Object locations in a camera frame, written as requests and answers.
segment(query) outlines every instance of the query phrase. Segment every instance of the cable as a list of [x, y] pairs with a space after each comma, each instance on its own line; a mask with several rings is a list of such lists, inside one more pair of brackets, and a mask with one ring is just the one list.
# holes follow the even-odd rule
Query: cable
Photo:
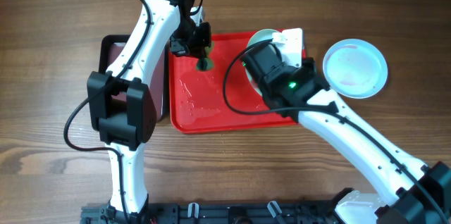
[[197, 7], [196, 11], [191, 12], [190, 15], [196, 15], [200, 11], [200, 7], [202, 6], [202, 2], [204, 2], [204, 0], [200, 0], [199, 6]]
[[230, 69], [232, 68], [233, 64], [244, 54], [246, 54], [249, 50], [255, 48], [256, 46], [263, 46], [263, 45], [269, 45], [272, 42], [272, 39], [263, 40], [260, 42], [257, 42], [255, 44], [252, 44], [248, 46], [246, 49], [241, 51], [230, 63], [230, 65], [227, 67], [227, 70], [224, 74], [224, 81], [223, 81], [223, 98], [224, 102], [227, 105], [227, 107], [239, 114], [242, 115], [264, 115], [269, 113], [275, 113], [275, 112], [283, 112], [283, 111], [313, 111], [313, 112], [319, 112], [319, 113], [325, 113], [326, 115], [333, 116], [337, 118], [342, 123], [347, 123], [349, 126], [354, 128], [357, 132], [360, 132], [363, 136], [369, 139], [376, 147], [378, 147], [389, 159], [391, 163], [394, 163], [413, 183], [416, 185], [416, 187], [421, 191], [421, 193], [426, 197], [426, 199], [431, 203], [432, 207], [435, 209], [437, 214], [439, 215], [440, 219], [442, 220], [443, 224], [449, 224], [445, 214], [440, 209], [439, 205], [435, 202], [435, 200], [432, 198], [432, 196], [424, 189], [422, 185], [419, 184], [418, 180], [405, 168], [404, 165], [402, 165], [385, 147], [381, 145], [376, 139], [374, 139], [369, 133], [367, 133], [365, 130], [363, 130], [361, 127], [353, 123], [352, 121], [348, 120], [346, 117], [340, 116], [336, 113], [332, 113], [330, 111], [321, 109], [321, 108], [314, 108], [310, 106], [305, 107], [284, 107], [284, 108], [272, 108], [264, 111], [241, 111], [234, 107], [232, 107], [227, 99], [226, 92], [226, 83], [228, 79], [228, 75], [230, 73]]
[[149, 6], [147, 5], [145, 0], [140, 0], [140, 1], [141, 1], [142, 5], [144, 6], [146, 13], [147, 13], [147, 24], [146, 24], [146, 29], [144, 31], [144, 34], [142, 35], [140, 42], [136, 46], [136, 49], [133, 51], [132, 56], [128, 59], [127, 63], [124, 65], [124, 68], [122, 69], [122, 71], [120, 71], [119, 74], [117, 74], [117, 76], [112, 79], [112, 81], [110, 81], [108, 84], [101, 87], [94, 95], [86, 98], [84, 101], [82, 101], [80, 103], [80, 105], [77, 106], [77, 108], [75, 108], [75, 110], [71, 113], [68, 120], [66, 121], [66, 124], [64, 125], [64, 131], [63, 131], [63, 137], [64, 137], [65, 143], [74, 150], [77, 150], [77, 151], [112, 151], [113, 153], [115, 153], [117, 155], [118, 166], [119, 166], [119, 190], [120, 190], [120, 194], [121, 194], [121, 204], [122, 204], [122, 209], [124, 212], [125, 222], [127, 224], [130, 224], [130, 220], [128, 218], [127, 209], [125, 207], [125, 197], [124, 197], [124, 190], [123, 190], [123, 165], [122, 165], [122, 161], [121, 161], [121, 159], [122, 159], [121, 153], [119, 153], [119, 151], [117, 151], [111, 147], [93, 147], [93, 148], [77, 147], [74, 144], [72, 144], [72, 142], [70, 142], [68, 135], [69, 135], [70, 124], [72, 123], [72, 121], [76, 117], [76, 115], [81, 111], [81, 109], [86, 104], [88, 104], [91, 100], [93, 100], [93, 98], [97, 97], [99, 94], [101, 94], [101, 93], [105, 92], [106, 90], [108, 90], [109, 88], [111, 88], [111, 86], [118, 79], [120, 79], [124, 75], [124, 73], [128, 70], [128, 68], [132, 64], [133, 60], [135, 59], [136, 55], [140, 51], [141, 46], [144, 43], [144, 41], [147, 37], [147, 33], [149, 32], [149, 29], [151, 26], [151, 12], [150, 12]]

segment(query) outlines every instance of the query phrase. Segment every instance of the black cable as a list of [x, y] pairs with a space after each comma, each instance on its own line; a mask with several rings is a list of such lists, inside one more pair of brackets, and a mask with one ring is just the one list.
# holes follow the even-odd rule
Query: black cable
[[269, 113], [275, 113], [275, 112], [283, 112], [283, 111], [313, 111], [313, 112], [319, 112], [319, 113], [325, 113], [326, 115], [333, 116], [334, 118], [337, 118], [341, 123], [347, 123], [349, 126], [354, 128], [357, 132], [360, 132], [363, 136], [369, 139], [376, 147], [378, 147], [389, 159], [391, 163], [394, 163], [413, 183], [416, 185], [416, 187], [421, 191], [421, 193], [427, 198], [427, 200], [431, 203], [432, 207], [435, 209], [437, 214], [439, 215], [440, 219], [442, 220], [443, 224], [449, 224], [445, 214], [440, 209], [439, 205], [435, 202], [435, 200], [432, 198], [432, 196], [424, 189], [422, 185], [419, 184], [418, 180], [405, 168], [404, 165], [402, 165], [385, 147], [381, 145], [376, 139], [374, 139], [369, 133], [367, 133], [365, 130], [363, 130], [361, 127], [353, 123], [352, 121], [348, 120], [346, 117], [340, 116], [336, 113], [332, 113], [330, 111], [321, 109], [321, 108], [314, 108], [310, 106], [305, 107], [285, 107], [285, 108], [272, 108], [265, 111], [241, 111], [234, 107], [232, 107], [227, 99], [226, 95], [226, 83], [228, 79], [228, 75], [230, 73], [230, 69], [232, 68], [233, 64], [244, 54], [246, 54], [249, 50], [255, 48], [256, 46], [260, 45], [269, 45], [272, 42], [272, 39], [263, 40], [260, 42], [257, 42], [255, 44], [252, 44], [248, 46], [246, 49], [241, 51], [230, 63], [230, 65], [227, 67], [227, 70], [224, 74], [224, 81], [223, 81], [223, 98], [224, 102], [227, 105], [227, 107], [239, 114], [242, 115], [264, 115]]
[[151, 22], [152, 22], [149, 6], [147, 5], [145, 0], [140, 0], [140, 1], [141, 1], [142, 5], [144, 6], [146, 13], [147, 13], [147, 24], [146, 24], [146, 29], [144, 31], [144, 34], [142, 35], [140, 42], [136, 46], [135, 51], [132, 53], [131, 57], [128, 59], [127, 63], [124, 65], [124, 68], [122, 69], [122, 71], [120, 71], [119, 74], [117, 74], [117, 76], [112, 79], [112, 81], [110, 81], [108, 84], [101, 87], [95, 94], [86, 98], [84, 101], [81, 102], [80, 105], [77, 106], [77, 108], [75, 108], [75, 110], [69, 116], [66, 124], [64, 125], [64, 131], [63, 131], [64, 141], [70, 148], [72, 148], [74, 150], [77, 150], [77, 151], [112, 151], [113, 153], [115, 153], [117, 155], [118, 166], [119, 166], [119, 190], [120, 190], [120, 194], [121, 194], [121, 204], [122, 204], [122, 209], [124, 212], [125, 222], [128, 224], [130, 224], [130, 220], [128, 218], [127, 209], [125, 207], [125, 198], [124, 198], [124, 190], [123, 190], [123, 165], [122, 165], [122, 161], [121, 161], [121, 159], [122, 159], [121, 153], [119, 153], [119, 151], [117, 151], [111, 147], [93, 147], [93, 148], [77, 147], [74, 144], [72, 144], [72, 142], [70, 142], [68, 135], [69, 135], [70, 124], [72, 123], [72, 121], [76, 117], [76, 115], [81, 111], [81, 109], [86, 104], [88, 104], [91, 100], [93, 100], [93, 98], [97, 97], [99, 94], [101, 94], [101, 93], [105, 92], [106, 90], [108, 90], [109, 88], [111, 88], [111, 86], [118, 79], [120, 79], [124, 75], [124, 73], [129, 69], [129, 67], [132, 64], [133, 60], [135, 59], [136, 55], [140, 51], [141, 46], [147, 37], [147, 33], [149, 32]]
[[196, 11], [191, 12], [190, 15], [196, 15], [199, 12], [202, 2], [204, 2], [204, 0], [200, 0], [199, 7], [197, 7]]

